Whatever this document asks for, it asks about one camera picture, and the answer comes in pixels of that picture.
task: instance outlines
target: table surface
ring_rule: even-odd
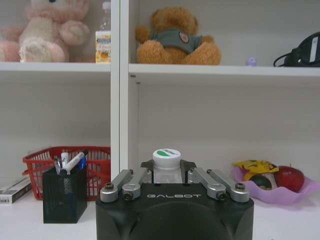
[[[320,236],[320,192],[292,206],[254,199],[253,240],[307,240]],[[43,224],[42,201],[32,191],[12,205],[0,205],[0,239],[96,240],[95,202],[77,224]]]

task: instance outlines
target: red apple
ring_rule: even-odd
[[[285,187],[296,193],[305,183],[304,174],[290,166],[279,166],[279,171],[274,173],[274,178],[278,187]]]

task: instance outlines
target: red plastic basket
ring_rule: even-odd
[[[47,148],[34,154],[25,156],[23,162],[27,170],[22,175],[30,176],[34,197],[43,199],[42,174],[54,167],[54,158],[61,157],[61,153],[69,153],[69,159],[74,158],[83,149],[88,150],[87,155],[87,199],[95,201],[100,189],[110,182],[111,153],[110,147],[99,146],[57,146]]]

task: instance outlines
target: purple plate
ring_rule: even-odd
[[[246,174],[246,170],[240,167],[233,167],[232,175],[237,182],[245,184],[249,190],[250,197],[259,199],[268,204],[291,205],[301,201],[303,198],[309,196],[315,191],[320,191],[320,186],[317,182],[308,177],[304,177],[304,184],[300,192],[291,191],[283,186],[277,187],[273,190],[263,190],[258,187],[253,181],[242,181]]]

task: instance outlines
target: black mesh pen holder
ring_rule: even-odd
[[[42,175],[43,223],[76,224],[87,208],[87,169],[61,177],[52,168]]]

